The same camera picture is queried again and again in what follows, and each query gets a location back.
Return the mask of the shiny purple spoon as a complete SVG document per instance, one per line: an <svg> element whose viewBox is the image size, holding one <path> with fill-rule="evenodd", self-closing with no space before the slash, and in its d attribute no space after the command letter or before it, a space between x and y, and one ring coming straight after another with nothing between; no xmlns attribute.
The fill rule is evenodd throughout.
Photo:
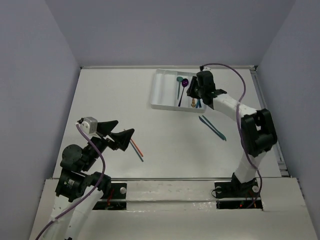
<svg viewBox="0 0 320 240"><path fill-rule="evenodd" d="M184 90L185 90L185 88L189 85L189 80L188 80L187 78L183 78L182 81L181 81L181 85L182 85L183 89L182 89L181 96L180 96L180 100L179 100L179 103L178 103L178 106L179 106L179 107L181 106L181 103L182 103L182 98L183 98Z"/></svg>

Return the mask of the ornate gold fork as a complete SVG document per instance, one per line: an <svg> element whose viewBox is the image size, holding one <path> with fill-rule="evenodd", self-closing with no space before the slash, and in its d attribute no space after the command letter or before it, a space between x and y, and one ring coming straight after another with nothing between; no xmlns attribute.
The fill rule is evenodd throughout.
<svg viewBox="0 0 320 240"><path fill-rule="evenodd" d="M191 101L191 107L192 108L195 108L196 107L196 102L195 102L195 99L193 98L192 101Z"/></svg>

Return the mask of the orange chopstick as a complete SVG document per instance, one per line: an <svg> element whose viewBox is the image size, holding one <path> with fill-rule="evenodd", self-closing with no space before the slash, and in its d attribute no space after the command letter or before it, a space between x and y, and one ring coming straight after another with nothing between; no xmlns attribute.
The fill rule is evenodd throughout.
<svg viewBox="0 0 320 240"><path fill-rule="evenodd" d="M138 148L137 144L135 143L135 141L133 139L130 140L130 142L133 144L134 148L137 150L138 154L143 157L143 153L141 152L141 150Z"/></svg>

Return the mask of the matte teal spoon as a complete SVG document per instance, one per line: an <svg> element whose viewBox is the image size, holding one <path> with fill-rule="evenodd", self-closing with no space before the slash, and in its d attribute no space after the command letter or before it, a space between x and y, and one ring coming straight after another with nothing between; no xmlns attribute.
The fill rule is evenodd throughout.
<svg viewBox="0 0 320 240"><path fill-rule="evenodd" d="M179 99L180 97L180 91L181 91L181 83L183 81L183 77L182 76L178 76L176 78L176 81L178 82L178 89L177 89L177 99Z"/></svg>

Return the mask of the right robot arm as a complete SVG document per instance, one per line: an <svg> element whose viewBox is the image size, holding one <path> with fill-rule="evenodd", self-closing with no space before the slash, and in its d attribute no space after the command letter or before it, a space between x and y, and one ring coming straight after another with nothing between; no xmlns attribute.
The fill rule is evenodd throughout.
<svg viewBox="0 0 320 240"><path fill-rule="evenodd" d="M266 153L277 143L278 137L269 110L256 110L232 98L225 90L217 89L213 74L200 71L192 77L187 96L202 100L203 104L216 110L237 124L243 156L231 181L215 184L213 196L217 199L243 198L254 192L260 195L259 165Z"/></svg>

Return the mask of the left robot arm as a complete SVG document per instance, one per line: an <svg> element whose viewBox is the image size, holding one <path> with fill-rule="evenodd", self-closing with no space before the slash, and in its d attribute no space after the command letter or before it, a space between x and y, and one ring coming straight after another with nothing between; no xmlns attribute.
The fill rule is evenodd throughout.
<svg viewBox="0 0 320 240"><path fill-rule="evenodd" d="M49 222L38 239L76 240L91 211L126 209L127 184L112 182L105 174L103 157L107 148L125 151L129 146L135 130L113 133L118 123L117 120L98 122L93 117L76 122L87 145L71 144L62 151L54 205Z"/></svg>

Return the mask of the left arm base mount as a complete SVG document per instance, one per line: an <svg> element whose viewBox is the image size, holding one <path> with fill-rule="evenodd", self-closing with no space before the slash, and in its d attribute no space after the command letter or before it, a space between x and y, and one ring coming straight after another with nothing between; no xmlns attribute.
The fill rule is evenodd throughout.
<svg viewBox="0 0 320 240"><path fill-rule="evenodd" d="M93 210L124 211L127 209L127 183L115 181L111 189L93 207Z"/></svg>

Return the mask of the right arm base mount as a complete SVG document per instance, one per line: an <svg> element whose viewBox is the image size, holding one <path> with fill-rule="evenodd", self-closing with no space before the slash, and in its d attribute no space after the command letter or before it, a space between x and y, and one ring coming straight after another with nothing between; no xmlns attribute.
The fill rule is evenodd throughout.
<svg viewBox="0 0 320 240"><path fill-rule="evenodd" d="M242 210L242 209L263 209L260 196L256 199L259 186L256 181L244 185L244 189L231 189L231 182L218 181L214 183L211 191L212 197L216 199L218 210Z"/></svg>

